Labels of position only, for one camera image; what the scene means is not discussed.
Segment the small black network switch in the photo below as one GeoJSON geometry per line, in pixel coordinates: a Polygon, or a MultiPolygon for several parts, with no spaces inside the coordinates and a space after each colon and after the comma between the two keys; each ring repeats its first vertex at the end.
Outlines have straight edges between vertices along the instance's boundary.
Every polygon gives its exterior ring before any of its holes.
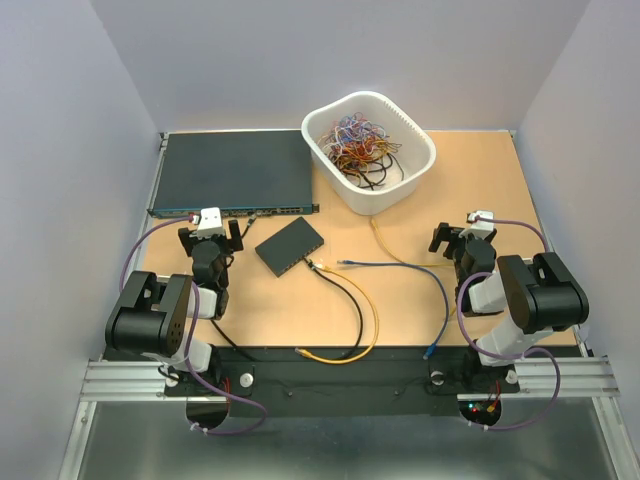
{"type": "Polygon", "coordinates": [[[298,217],[256,246],[255,251],[279,278],[323,245],[324,238],[303,217],[298,217]]]}

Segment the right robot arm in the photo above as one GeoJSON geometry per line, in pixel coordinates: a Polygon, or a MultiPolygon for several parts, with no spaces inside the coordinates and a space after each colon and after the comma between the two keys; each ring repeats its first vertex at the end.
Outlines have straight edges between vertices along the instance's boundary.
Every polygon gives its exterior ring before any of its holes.
{"type": "Polygon", "coordinates": [[[487,220],[467,228],[440,223],[429,250],[445,244],[443,256],[451,260],[457,280],[456,319],[502,313],[503,320],[489,333],[473,340],[461,363],[453,368],[463,392],[507,382],[508,367],[542,339],[586,321],[589,303],[559,256],[548,250],[530,260],[519,255],[498,255],[492,241],[497,229],[487,220]]]}

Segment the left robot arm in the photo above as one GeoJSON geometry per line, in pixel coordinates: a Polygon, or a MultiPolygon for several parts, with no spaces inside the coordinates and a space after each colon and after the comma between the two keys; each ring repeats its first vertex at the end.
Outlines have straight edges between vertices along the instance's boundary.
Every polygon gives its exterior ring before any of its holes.
{"type": "Polygon", "coordinates": [[[149,271],[129,272],[136,241],[128,253],[119,279],[119,298],[110,314],[105,341],[108,347],[163,362],[188,372],[188,382],[199,393],[215,392],[222,382],[222,365],[216,347],[196,340],[186,331],[187,318],[215,322],[229,302],[228,269],[234,254],[244,249],[238,221],[224,224],[212,209],[186,218],[193,229],[181,228],[178,237],[191,274],[173,274],[160,280],[149,271]]]}

